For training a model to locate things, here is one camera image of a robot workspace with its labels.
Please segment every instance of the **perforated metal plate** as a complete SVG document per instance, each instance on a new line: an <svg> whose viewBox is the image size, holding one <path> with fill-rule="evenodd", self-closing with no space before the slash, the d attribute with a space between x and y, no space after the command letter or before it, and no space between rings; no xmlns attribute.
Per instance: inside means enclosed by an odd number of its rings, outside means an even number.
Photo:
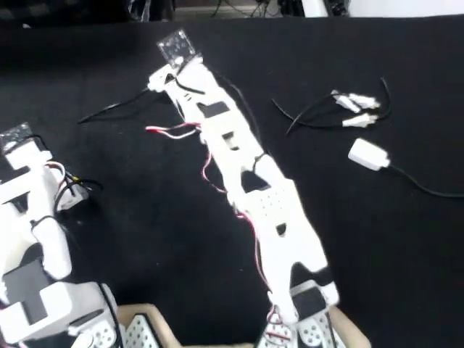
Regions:
<svg viewBox="0 0 464 348"><path fill-rule="evenodd" d="M303 343L309 347L319 347L321 345L323 348L334 347L325 314L314 315L313 318L302 321L298 325L298 332ZM345 348L343 341L335 329L333 330L333 335L335 336L336 348Z"/></svg>
<svg viewBox="0 0 464 348"><path fill-rule="evenodd" d="M160 348L156 333L145 315L133 317L125 332L125 348Z"/></svg>

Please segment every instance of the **white connector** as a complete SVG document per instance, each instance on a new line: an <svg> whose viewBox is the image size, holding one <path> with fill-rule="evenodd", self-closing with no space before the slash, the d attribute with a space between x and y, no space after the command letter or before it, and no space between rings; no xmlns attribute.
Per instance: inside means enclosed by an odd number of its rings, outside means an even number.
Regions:
<svg viewBox="0 0 464 348"><path fill-rule="evenodd" d="M380 107L380 103L373 96L350 93L348 94L348 98L363 109L378 109Z"/></svg>
<svg viewBox="0 0 464 348"><path fill-rule="evenodd" d="M385 150L362 138L356 139L348 158L371 170L380 170L390 165L389 154Z"/></svg>
<svg viewBox="0 0 464 348"><path fill-rule="evenodd" d="M345 109L353 111L355 114L361 111L361 108L357 106L350 98L345 94L340 94L337 90L331 92L332 97L335 99L335 102L344 107Z"/></svg>
<svg viewBox="0 0 464 348"><path fill-rule="evenodd" d="M343 120L341 124L344 127L361 127L366 128L368 125L373 125L378 119L377 115L369 115L368 113L354 116L347 120Z"/></svg>

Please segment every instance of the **black fabric surface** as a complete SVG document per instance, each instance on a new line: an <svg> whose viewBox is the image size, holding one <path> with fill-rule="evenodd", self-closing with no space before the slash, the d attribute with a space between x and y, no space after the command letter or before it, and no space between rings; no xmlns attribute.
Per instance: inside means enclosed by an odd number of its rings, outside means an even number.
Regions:
<svg viewBox="0 0 464 348"><path fill-rule="evenodd" d="M464 203L347 159L362 136L442 191L464 191L464 17L228 20L21 30L0 38L0 129L28 121L69 169L103 182L99 210L70 223L120 304L156 304L183 344L255 341L268 301L254 243L200 176L198 138L146 134L179 122L145 96L119 120L77 126L140 91L164 64L156 41L183 26L211 67L239 86L265 148L298 186L346 314L374 347L460 347ZM381 96L391 118L367 130L300 128L292 112L333 88ZM217 173L211 175L217 180ZM82 265L76 257L76 269Z"/></svg>

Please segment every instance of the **white robot part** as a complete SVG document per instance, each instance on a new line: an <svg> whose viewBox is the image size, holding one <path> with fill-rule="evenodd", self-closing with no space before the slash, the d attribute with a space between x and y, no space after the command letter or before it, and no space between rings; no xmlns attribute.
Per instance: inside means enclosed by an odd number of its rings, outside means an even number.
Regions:
<svg viewBox="0 0 464 348"><path fill-rule="evenodd" d="M0 301L8 306L0 311L0 332L8 344L16 344L68 330L77 336L101 329L107 335L99 347L111 347L114 325L99 285L61 281L71 273L72 264L65 230L55 220L54 210L67 173L28 136L32 137L27 124L0 134L2 151L14 170L9 180L0 182ZM74 195L67 191L62 192L58 210L88 197L79 186ZM27 206L18 201L23 197ZM43 258L23 260L37 243ZM105 291L116 308L111 291L107 287Z"/></svg>
<svg viewBox="0 0 464 348"><path fill-rule="evenodd" d="M56 282L40 291L46 317L29 324L25 309L17 302L0 312L0 329L8 344L41 339L66 331L70 323L89 315L107 316L104 297L96 283Z"/></svg>
<svg viewBox="0 0 464 348"><path fill-rule="evenodd" d="M285 324L295 324L299 316L290 295L291 269L296 263L311 273L327 269L320 239L305 216L294 182L285 178L273 158L265 154L247 119L218 85L203 59L192 54L191 49L186 51L190 43L183 40L185 37L179 30L167 38L167 42L175 44L169 49L164 45L163 54L186 54L187 63L182 67L165 65L150 76L148 88L165 91L184 121L201 128L201 140L222 174L228 201L254 226L270 300ZM266 185L247 192L241 179L246 171L263 179ZM320 289L328 306L339 301L333 281Z"/></svg>

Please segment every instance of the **white plastic part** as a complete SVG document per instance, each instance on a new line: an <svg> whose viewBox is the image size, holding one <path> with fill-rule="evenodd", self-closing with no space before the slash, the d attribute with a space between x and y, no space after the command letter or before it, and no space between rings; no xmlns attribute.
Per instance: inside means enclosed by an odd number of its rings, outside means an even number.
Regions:
<svg viewBox="0 0 464 348"><path fill-rule="evenodd" d="M12 168L17 170L31 164L44 164L46 161L51 160L51 153L50 151L41 151L34 140L31 139L5 155L5 158Z"/></svg>
<svg viewBox="0 0 464 348"><path fill-rule="evenodd" d="M144 315L135 315L125 332L126 348L160 348Z"/></svg>
<svg viewBox="0 0 464 348"><path fill-rule="evenodd" d="M335 99L335 102L344 107L345 109L353 111L355 114L361 111L361 108L357 106L348 96L344 94L339 94L338 91L332 91L332 97Z"/></svg>
<svg viewBox="0 0 464 348"><path fill-rule="evenodd" d="M389 154L385 150L362 138L355 140L348 158L371 170L380 170L390 165Z"/></svg>
<svg viewBox="0 0 464 348"><path fill-rule="evenodd" d="M299 318L289 291L292 266L300 262L311 272L318 272L328 267L328 263L319 237L305 216L294 182L283 176L272 157L264 154L247 119L219 87L201 57L194 57L177 79L203 93L186 91L173 79L166 83L169 74L176 76L176 71L165 65L150 76L148 87L165 91L174 105L181 107L186 122L200 124L202 143L208 147L222 174L228 201L254 225L263 273L270 287L270 301L278 307L284 323L296 323ZM228 111L206 118L199 104L216 103L224 103ZM247 193L241 175L253 170L268 186ZM285 225L285 233L279 236L280 225ZM335 284L329 289L324 296L328 305L334 305L339 301Z"/></svg>
<svg viewBox="0 0 464 348"><path fill-rule="evenodd" d="M380 107L380 103L373 96L363 96L360 94L350 93L348 94L348 98L363 109L377 109Z"/></svg>
<svg viewBox="0 0 464 348"><path fill-rule="evenodd" d="M53 283L40 291L47 316L29 325L24 308L17 302L0 312L0 331L6 343L41 339L68 329L84 315L107 308L96 283Z"/></svg>
<svg viewBox="0 0 464 348"><path fill-rule="evenodd" d="M362 114L359 116L354 116L347 120L343 120L341 124L344 127L361 127L366 128L368 125L374 124L378 119L377 115Z"/></svg>

